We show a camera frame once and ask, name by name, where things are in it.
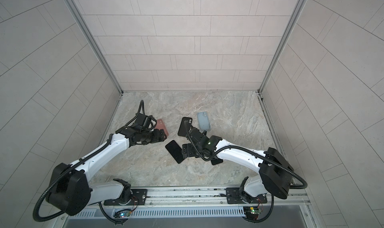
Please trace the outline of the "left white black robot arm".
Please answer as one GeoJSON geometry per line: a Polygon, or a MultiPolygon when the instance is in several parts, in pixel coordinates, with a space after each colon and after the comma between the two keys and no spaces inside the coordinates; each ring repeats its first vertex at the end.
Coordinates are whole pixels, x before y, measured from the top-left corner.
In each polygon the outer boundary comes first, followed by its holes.
{"type": "Polygon", "coordinates": [[[131,185],[122,179],[90,185],[92,177],[114,157],[136,145],[148,145],[167,139],[164,129],[156,127],[153,116],[137,114],[128,125],[110,134],[107,141],[88,155],[54,168],[49,187],[42,200],[53,205],[61,213],[76,215],[86,206],[103,201],[115,201],[125,205],[132,199],[131,185]]]}

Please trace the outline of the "pink phone case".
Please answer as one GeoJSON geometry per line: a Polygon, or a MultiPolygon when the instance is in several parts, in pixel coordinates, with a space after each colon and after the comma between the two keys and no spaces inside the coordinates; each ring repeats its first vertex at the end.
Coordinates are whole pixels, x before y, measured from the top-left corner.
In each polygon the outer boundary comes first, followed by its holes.
{"type": "Polygon", "coordinates": [[[165,135],[166,135],[167,137],[169,136],[169,133],[168,133],[168,131],[167,131],[167,128],[166,128],[166,126],[165,126],[165,123],[163,122],[162,119],[158,119],[158,120],[157,120],[156,129],[158,129],[158,130],[164,130],[165,135]]]}

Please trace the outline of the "left green circuit board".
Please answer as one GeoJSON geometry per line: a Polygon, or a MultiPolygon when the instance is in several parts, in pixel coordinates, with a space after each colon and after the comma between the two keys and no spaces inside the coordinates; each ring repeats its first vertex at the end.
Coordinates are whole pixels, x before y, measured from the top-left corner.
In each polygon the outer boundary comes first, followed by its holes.
{"type": "Polygon", "coordinates": [[[115,219],[127,219],[132,213],[131,209],[123,209],[114,213],[115,219]]]}

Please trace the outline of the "purple phone black screen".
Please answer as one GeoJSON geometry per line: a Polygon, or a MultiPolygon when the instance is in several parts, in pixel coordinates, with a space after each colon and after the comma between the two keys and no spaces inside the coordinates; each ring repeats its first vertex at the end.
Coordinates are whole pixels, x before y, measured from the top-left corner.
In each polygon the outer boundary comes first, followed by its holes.
{"type": "Polygon", "coordinates": [[[182,148],[177,144],[175,140],[170,141],[166,146],[166,150],[170,153],[173,159],[180,164],[184,161],[184,155],[182,148]]]}

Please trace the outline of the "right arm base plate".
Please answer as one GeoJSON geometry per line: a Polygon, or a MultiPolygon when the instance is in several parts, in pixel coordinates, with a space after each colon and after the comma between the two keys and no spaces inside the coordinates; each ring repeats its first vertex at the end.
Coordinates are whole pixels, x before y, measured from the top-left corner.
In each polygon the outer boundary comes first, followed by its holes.
{"type": "Polygon", "coordinates": [[[265,194],[251,197],[245,192],[240,192],[240,188],[226,188],[224,193],[227,203],[232,204],[266,204],[268,202],[265,194]]]}

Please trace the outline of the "right green circuit board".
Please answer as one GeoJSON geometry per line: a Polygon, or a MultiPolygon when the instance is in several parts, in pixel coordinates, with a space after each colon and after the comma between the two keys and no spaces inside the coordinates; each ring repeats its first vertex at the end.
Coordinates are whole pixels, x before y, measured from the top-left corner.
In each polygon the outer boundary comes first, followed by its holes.
{"type": "Polygon", "coordinates": [[[245,218],[251,221],[256,221],[263,209],[260,207],[243,207],[245,218]]]}

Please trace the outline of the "right black phone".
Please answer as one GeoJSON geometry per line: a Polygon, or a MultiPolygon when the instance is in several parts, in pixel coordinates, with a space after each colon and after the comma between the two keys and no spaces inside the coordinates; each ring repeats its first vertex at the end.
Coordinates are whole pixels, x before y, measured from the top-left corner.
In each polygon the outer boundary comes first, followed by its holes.
{"type": "Polygon", "coordinates": [[[210,162],[211,162],[211,164],[212,164],[213,166],[218,165],[218,164],[221,164],[221,163],[223,163],[223,161],[224,161],[224,160],[219,159],[219,158],[217,158],[217,157],[214,157],[214,158],[212,158],[212,159],[210,160],[210,162]]]}

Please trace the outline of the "aluminium mounting rail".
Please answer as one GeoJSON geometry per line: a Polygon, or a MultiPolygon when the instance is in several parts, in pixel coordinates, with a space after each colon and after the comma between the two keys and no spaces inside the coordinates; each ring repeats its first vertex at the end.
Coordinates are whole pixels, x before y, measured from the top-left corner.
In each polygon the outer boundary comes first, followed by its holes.
{"type": "MultiPolygon", "coordinates": [[[[166,206],[226,206],[227,203],[224,193],[226,188],[238,188],[238,187],[148,187],[148,188],[132,188],[132,189],[147,189],[147,199],[143,206],[112,206],[112,207],[166,207],[166,206]]],[[[75,192],[73,195],[65,196],[65,201],[68,202],[68,206],[65,209],[66,213],[70,216],[74,216],[80,213],[87,206],[96,205],[98,202],[102,204],[106,200],[115,199],[128,199],[130,196],[131,188],[124,188],[123,194],[118,198],[115,196],[109,197],[106,193],[107,186],[102,185],[100,189],[93,188],[90,191],[91,197],[87,198],[86,194],[81,192],[75,192]]],[[[238,206],[262,206],[269,205],[271,203],[272,195],[264,193],[267,196],[268,202],[266,204],[232,204],[238,206]]]]}

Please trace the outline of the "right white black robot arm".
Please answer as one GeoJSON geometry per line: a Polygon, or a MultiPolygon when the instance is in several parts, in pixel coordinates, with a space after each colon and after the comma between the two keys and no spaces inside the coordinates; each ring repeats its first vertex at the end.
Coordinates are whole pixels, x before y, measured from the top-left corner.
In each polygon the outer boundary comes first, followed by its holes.
{"type": "Polygon", "coordinates": [[[178,136],[185,137],[189,144],[183,146],[184,157],[202,158],[204,161],[218,165],[224,160],[231,161],[251,169],[258,175],[246,177],[239,190],[232,197],[244,203],[252,203],[258,196],[270,193],[286,199],[291,186],[293,168],[274,148],[256,151],[228,142],[217,136],[208,138],[206,132],[200,132],[191,125],[181,125],[178,136]]]}

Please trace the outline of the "light blue phone case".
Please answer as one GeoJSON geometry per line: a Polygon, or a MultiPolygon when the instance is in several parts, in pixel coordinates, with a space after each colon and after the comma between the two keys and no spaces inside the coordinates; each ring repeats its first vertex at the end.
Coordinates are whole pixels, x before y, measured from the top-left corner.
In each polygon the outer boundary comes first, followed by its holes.
{"type": "Polygon", "coordinates": [[[210,125],[210,121],[209,121],[207,112],[198,112],[197,118],[198,118],[200,131],[210,131],[211,130],[211,125],[210,125]]]}

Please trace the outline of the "green circuit board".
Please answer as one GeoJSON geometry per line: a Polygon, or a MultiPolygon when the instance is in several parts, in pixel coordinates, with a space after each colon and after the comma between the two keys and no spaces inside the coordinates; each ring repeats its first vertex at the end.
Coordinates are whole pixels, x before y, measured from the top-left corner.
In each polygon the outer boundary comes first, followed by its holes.
{"type": "Polygon", "coordinates": [[[132,213],[131,209],[123,209],[114,213],[115,219],[127,219],[132,213]]]}
{"type": "Polygon", "coordinates": [[[243,207],[245,218],[251,221],[256,221],[263,209],[260,207],[243,207]]]}

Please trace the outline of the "black phone case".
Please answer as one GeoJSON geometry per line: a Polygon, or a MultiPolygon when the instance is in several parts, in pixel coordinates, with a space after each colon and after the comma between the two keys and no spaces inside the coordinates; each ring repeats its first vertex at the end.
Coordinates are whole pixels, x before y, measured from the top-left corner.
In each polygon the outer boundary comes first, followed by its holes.
{"type": "Polygon", "coordinates": [[[186,137],[187,132],[190,130],[193,119],[190,117],[183,117],[178,130],[178,136],[186,137]]]}

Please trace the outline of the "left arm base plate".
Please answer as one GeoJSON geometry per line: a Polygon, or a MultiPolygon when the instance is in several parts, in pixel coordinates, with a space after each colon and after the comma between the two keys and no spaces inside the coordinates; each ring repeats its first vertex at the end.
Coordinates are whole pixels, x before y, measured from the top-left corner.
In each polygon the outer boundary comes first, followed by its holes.
{"type": "Polygon", "coordinates": [[[104,201],[104,206],[143,206],[146,203],[147,189],[131,189],[128,199],[115,199],[104,201]]]}

